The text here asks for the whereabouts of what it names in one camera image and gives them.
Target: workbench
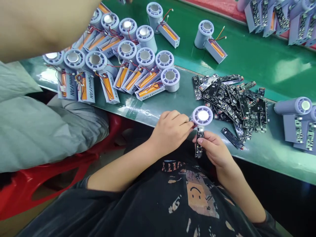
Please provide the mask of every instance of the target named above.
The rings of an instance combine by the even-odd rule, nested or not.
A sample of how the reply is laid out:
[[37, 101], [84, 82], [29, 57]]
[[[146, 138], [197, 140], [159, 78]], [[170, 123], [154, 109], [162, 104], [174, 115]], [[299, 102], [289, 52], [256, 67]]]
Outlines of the workbench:
[[[131, 17], [141, 26], [148, 24], [145, 8], [149, 2], [134, 0], [131, 5], [121, 5], [111, 0], [104, 3], [120, 19]], [[246, 82], [256, 81], [257, 86], [251, 90], [266, 88], [265, 97], [270, 99], [267, 132], [254, 133], [241, 151], [221, 133], [223, 127], [234, 132], [233, 124], [214, 120], [206, 129], [219, 134], [233, 156], [316, 185], [316, 156], [303, 153], [293, 148], [292, 143], [284, 141], [282, 116], [273, 110], [274, 101], [298, 96], [306, 96], [316, 102], [315, 53], [298, 46], [289, 47], [285, 41], [275, 37], [262, 38], [249, 34], [247, 26], [176, 0], [157, 2], [165, 13], [169, 8], [174, 9], [169, 14], [168, 24], [181, 37], [180, 46], [174, 49], [162, 35], [155, 35], [155, 38], [158, 51], [169, 50], [175, 57], [181, 75], [180, 89], [175, 93], [164, 91], [144, 101], [138, 100], [135, 95], [119, 92], [120, 104], [111, 105], [105, 101], [100, 80], [95, 80], [94, 106], [154, 127], [163, 111], [178, 110], [190, 116], [197, 106], [203, 105], [203, 100], [196, 101], [194, 98], [193, 76], [240, 74]], [[206, 50], [194, 46], [198, 24], [204, 19], [214, 24], [216, 36], [225, 25], [222, 35], [227, 39], [219, 41], [219, 44], [228, 56], [221, 64], [217, 64]], [[110, 60], [117, 65], [117, 58]], [[57, 91], [56, 71], [45, 66], [41, 57], [23, 60], [21, 64], [41, 87]]]

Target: red surface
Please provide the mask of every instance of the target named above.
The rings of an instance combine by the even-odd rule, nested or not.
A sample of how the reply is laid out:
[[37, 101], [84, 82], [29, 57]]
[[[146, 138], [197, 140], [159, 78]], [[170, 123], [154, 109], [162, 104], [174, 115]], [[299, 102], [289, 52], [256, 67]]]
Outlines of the red surface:
[[[100, 153], [124, 148], [123, 146], [115, 144], [115, 138], [121, 135], [124, 130], [132, 128], [134, 122], [112, 113], [108, 113], [108, 117], [109, 135], [88, 151], [73, 155], [57, 163], [45, 164], [27, 170], [17, 171], [12, 178], [12, 183], [9, 186], [4, 187], [0, 192], [0, 221], [27, 211], [60, 195], [84, 178], [88, 167], [92, 162], [99, 159]], [[32, 200], [33, 194], [44, 182], [58, 174], [62, 174], [75, 168], [78, 168], [77, 173], [68, 187], [40, 200]]]
[[[203, 8], [206, 8], [212, 12], [216, 12], [227, 17], [231, 17], [235, 20], [245, 22], [246, 16], [237, 10], [237, 2], [235, 0], [182, 0]], [[281, 35], [282, 38], [289, 38], [289, 31]], [[316, 50], [316, 44], [311, 46], [312, 49]]]

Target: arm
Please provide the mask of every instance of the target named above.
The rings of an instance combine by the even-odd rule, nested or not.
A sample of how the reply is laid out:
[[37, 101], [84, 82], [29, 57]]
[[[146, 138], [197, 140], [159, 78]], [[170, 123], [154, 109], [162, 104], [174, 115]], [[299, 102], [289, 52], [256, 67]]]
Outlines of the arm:
[[199, 138], [197, 141], [195, 137], [193, 142], [198, 142], [206, 149], [207, 157], [216, 166], [219, 182], [225, 187], [248, 219], [252, 223], [264, 222], [266, 213], [263, 206], [251, 190], [243, 173], [220, 137], [205, 131], [204, 138]]
[[176, 150], [193, 130], [192, 126], [188, 116], [178, 111], [162, 113], [148, 141], [93, 174], [87, 188], [111, 192], [126, 190], [149, 166]]
[[61, 51], [77, 41], [101, 0], [1, 1], [0, 60]]

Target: red plastic stool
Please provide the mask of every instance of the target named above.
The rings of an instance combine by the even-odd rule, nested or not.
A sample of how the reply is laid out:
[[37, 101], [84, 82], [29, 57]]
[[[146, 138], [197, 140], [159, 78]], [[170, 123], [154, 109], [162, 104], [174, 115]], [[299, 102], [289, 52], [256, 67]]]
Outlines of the red plastic stool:
[[125, 130], [133, 128], [135, 122], [119, 115], [108, 113], [109, 117], [109, 135], [101, 142], [95, 144], [87, 152], [100, 154], [110, 150], [123, 149], [125, 146], [115, 144], [115, 139]]
[[[90, 164], [98, 158], [99, 155], [97, 154], [85, 154], [84, 156], [74, 155], [58, 163], [37, 166], [16, 172], [12, 183], [9, 186], [4, 187], [0, 192], [0, 221], [27, 211], [60, 195], [72, 185], [82, 180]], [[78, 168], [77, 173], [68, 187], [40, 200], [32, 200], [33, 193], [45, 181], [75, 168]]]

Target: black t-shirt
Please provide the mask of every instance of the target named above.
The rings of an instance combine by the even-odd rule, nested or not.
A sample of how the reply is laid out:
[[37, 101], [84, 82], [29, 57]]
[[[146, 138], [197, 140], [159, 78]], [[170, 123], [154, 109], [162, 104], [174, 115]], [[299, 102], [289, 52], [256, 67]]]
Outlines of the black t-shirt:
[[268, 212], [252, 224], [197, 164], [161, 159], [153, 167], [121, 193], [77, 183], [18, 236], [280, 236]]

